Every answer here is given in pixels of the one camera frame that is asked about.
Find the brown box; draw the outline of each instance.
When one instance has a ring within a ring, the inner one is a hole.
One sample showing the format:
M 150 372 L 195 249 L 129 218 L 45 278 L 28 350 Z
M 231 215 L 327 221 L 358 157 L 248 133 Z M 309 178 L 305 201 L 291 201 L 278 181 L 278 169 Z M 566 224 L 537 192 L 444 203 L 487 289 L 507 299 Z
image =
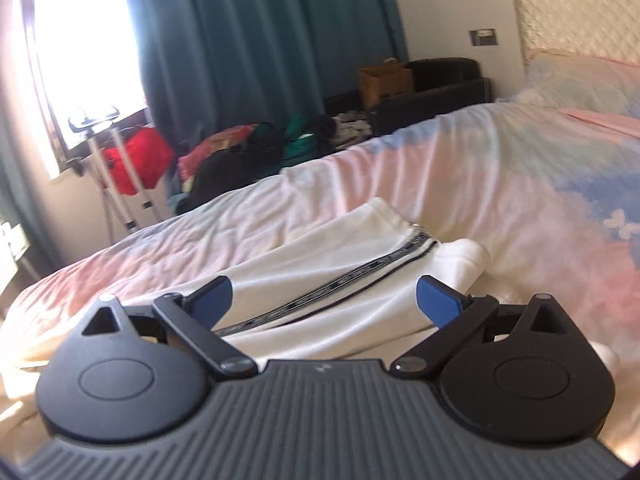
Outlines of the brown box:
M 411 69 L 398 62 L 361 68 L 358 70 L 358 81 L 362 103 L 367 109 L 382 100 L 414 93 Z

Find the curtain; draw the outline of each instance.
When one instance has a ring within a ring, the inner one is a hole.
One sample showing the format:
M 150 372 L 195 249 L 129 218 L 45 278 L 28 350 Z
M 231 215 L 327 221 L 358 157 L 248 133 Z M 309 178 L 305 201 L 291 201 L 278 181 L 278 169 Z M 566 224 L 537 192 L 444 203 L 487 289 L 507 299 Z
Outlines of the curtain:
M 406 60 L 395 0 L 127 0 L 154 123 L 178 151 L 201 131 L 322 113 L 357 69 Z
M 36 201 L 20 165 L 13 133 L 0 95 L 0 222 L 20 224 L 30 244 L 24 255 L 41 278 L 62 266 L 41 220 Z

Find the red bag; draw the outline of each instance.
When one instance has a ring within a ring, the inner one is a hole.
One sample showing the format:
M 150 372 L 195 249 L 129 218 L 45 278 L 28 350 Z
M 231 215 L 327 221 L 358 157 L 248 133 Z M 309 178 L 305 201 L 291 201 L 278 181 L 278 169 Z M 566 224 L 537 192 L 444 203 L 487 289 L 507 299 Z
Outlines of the red bag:
M 125 149 L 145 189 L 156 187 L 174 158 L 174 151 L 155 128 L 140 128 L 125 143 Z M 118 191 L 123 195 L 135 195 L 138 191 L 129 178 L 118 149 L 102 150 L 102 156 L 110 168 Z

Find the cream tufted headboard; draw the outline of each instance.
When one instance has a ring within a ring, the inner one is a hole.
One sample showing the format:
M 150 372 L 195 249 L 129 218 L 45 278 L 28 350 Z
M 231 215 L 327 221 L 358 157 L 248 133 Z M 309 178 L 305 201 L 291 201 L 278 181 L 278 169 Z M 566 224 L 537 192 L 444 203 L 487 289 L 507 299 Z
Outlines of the cream tufted headboard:
M 640 0 L 515 0 L 523 55 L 559 49 L 640 64 Z

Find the bed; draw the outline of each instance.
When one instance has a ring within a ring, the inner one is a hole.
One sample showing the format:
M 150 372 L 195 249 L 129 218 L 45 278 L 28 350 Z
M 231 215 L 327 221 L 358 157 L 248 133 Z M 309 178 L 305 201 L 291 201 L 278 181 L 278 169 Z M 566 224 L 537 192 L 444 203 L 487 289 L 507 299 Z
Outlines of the bed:
M 640 0 L 516 8 L 530 79 L 512 100 L 286 168 L 25 290 L 0 330 L 5 388 L 21 399 L 3 415 L 2 452 L 20 461 L 37 445 L 37 367 L 95 298 L 135 304 L 195 290 L 380 197 L 442 241 L 480 242 L 492 283 L 520 300 L 555 295 L 614 352 L 616 402 L 600 439 L 640 460 Z

